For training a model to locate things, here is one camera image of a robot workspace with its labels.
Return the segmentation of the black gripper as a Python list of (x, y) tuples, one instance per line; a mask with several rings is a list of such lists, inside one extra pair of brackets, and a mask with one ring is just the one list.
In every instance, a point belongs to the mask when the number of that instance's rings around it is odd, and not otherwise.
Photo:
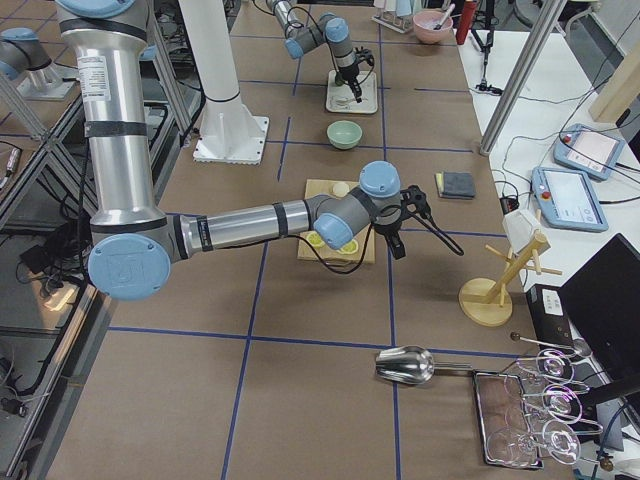
[(375, 61), (372, 52), (364, 47), (346, 49), (334, 46), (333, 59), (335, 60), (336, 72), (341, 74), (344, 84), (350, 85), (355, 102), (361, 103), (362, 89), (357, 80), (360, 73), (359, 64), (365, 62), (373, 67)]
[(417, 185), (410, 185), (400, 191), (400, 197), (392, 205), (381, 207), (379, 216), (373, 223), (374, 230), (385, 237), (394, 259), (405, 257), (405, 246), (399, 231), (405, 220), (417, 215), (421, 220), (430, 219), (430, 205), (427, 194)]

